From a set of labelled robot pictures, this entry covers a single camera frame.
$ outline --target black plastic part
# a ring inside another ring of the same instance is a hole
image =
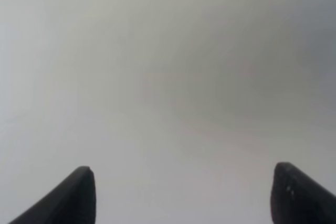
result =
[[[10,224],[94,224],[96,187],[89,167],[79,167]]]
[[[271,214],[274,224],[335,224],[336,198],[292,164],[279,163]]]

